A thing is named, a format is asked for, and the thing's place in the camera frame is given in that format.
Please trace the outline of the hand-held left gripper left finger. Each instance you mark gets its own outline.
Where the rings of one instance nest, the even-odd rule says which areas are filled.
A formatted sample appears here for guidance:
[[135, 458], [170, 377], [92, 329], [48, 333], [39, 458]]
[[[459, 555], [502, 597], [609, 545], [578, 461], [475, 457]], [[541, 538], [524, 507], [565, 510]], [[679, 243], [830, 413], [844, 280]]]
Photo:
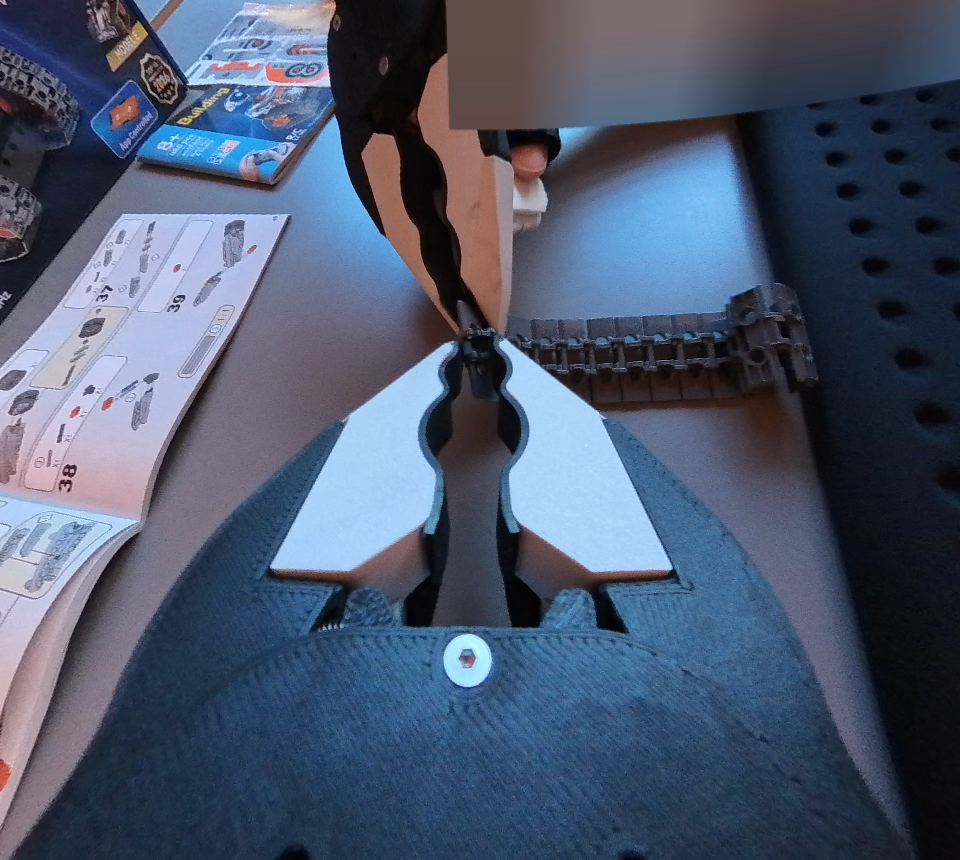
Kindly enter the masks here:
[[353, 411], [270, 571], [350, 589], [375, 587], [429, 626], [449, 548], [437, 454], [460, 392], [458, 343], [443, 344]]

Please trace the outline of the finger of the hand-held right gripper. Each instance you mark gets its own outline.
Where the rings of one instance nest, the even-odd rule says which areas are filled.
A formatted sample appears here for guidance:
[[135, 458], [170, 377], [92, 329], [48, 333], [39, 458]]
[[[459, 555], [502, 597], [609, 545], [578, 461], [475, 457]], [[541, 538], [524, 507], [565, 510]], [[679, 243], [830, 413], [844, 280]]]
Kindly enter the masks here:
[[449, 59], [431, 67], [416, 114], [445, 172], [444, 214], [457, 234], [459, 274], [489, 326], [506, 326], [513, 263], [514, 169], [505, 131], [450, 126]]
[[388, 239], [459, 331], [462, 176], [450, 135], [430, 120], [402, 120], [390, 134], [374, 134], [362, 158]]

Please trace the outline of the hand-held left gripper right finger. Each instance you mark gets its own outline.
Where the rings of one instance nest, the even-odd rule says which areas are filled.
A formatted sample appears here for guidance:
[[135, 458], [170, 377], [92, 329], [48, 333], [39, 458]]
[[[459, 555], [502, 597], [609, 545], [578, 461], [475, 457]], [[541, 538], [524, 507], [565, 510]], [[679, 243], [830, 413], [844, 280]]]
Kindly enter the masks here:
[[493, 342], [501, 472], [497, 551], [515, 627], [562, 590], [659, 581], [673, 566], [602, 416], [512, 343]]

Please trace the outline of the grey desk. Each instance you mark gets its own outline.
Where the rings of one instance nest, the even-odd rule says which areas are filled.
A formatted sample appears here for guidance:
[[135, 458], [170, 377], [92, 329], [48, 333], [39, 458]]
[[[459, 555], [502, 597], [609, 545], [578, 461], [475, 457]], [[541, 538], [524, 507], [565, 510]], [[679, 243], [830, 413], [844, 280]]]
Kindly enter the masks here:
[[[730, 117], [562, 132], [541, 226], [515, 242], [512, 308], [589, 318], [720, 310], [773, 279]], [[90, 743], [151, 615], [219, 524], [304, 444], [450, 338], [354, 195], [334, 123], [278, 185], [136, 163], [2, 324], [15, 352], [125, 212], [285, 212], [254, 298], [181, 424], [146, 525], [78, 622], [2, 830], [9, 858]], [[798, 396], [617, 409], [774, 588], [876, 798], [906, 810]]]

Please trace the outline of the blue printed leaflet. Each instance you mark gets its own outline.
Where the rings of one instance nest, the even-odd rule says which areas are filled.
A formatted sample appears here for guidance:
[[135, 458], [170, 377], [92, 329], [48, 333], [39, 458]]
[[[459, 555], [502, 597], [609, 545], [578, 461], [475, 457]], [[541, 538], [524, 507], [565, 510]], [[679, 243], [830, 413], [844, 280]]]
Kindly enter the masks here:
[[332, 114], [332, 14], [331, 0], [246, 3], [188, 68], [186, 100], [138, 159], [277, 183]]

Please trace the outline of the white instruction booklet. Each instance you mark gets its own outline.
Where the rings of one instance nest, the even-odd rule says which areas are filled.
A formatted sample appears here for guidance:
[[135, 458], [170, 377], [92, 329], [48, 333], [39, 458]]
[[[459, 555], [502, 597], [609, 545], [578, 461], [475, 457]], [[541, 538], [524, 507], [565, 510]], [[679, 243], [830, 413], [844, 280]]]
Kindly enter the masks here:
[[287, 214], [124, 214], [2, 367], [2, 817], [90, 590], [146, 517], [163, 455]]

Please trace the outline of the blue robot kit box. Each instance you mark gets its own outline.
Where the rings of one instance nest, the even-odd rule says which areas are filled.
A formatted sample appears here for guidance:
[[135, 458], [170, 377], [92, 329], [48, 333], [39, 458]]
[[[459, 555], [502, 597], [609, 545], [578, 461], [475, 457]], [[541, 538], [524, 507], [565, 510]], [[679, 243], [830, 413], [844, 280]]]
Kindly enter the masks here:
[[133, 0], [1, 0], [1, 317], [184, 98]]

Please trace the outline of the black perforated chair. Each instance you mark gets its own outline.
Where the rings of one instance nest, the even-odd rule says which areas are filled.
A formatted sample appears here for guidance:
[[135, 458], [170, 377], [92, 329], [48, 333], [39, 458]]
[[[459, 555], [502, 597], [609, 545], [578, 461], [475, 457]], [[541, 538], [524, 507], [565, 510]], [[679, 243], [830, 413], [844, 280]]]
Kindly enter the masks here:
[[959, 83], [740, 119], [922, 858], [959, 854]]

